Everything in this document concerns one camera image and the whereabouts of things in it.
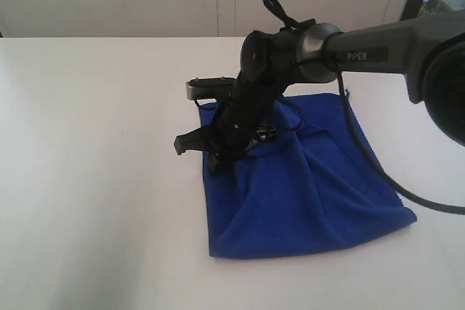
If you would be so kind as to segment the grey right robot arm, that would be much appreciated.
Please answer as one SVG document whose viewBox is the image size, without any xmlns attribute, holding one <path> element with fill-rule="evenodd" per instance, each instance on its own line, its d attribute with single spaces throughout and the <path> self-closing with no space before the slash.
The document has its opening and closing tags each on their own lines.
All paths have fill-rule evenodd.
<svg viewBox="0 0 465 310">
<path fill-rule="evenodd" d="M 464 13 L 455 11 L 346 33 L 314 20 L 274 34 L 253 31 L 236 78 L 187 83 L 189 99 L 218 105 L 212 121 L 177 136 L 174 149 L 207 152 L 212 170 L 233 163 L 275 138 L 262 120 L 289 86 L 330 83 L 343 72 L 402 75 L 409 100 L 424 103 L 436 126 L 464 143 Z"/>
</svg>

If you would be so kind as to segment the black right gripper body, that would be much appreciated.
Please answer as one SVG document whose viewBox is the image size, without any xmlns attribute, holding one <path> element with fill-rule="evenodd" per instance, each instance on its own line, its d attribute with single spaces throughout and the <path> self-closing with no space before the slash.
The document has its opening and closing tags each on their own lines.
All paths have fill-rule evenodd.
<svg viewBox="0 0 465 310">
<path fill-rule="evenodd" d="M 277 129 L 262 121 L 285 89 L 286 84 L 279 80 L 237 78 L 209 124 L 213 153 L 221 158 L 240 158 L 252 147 L 274 140 Z"/>
</svg>

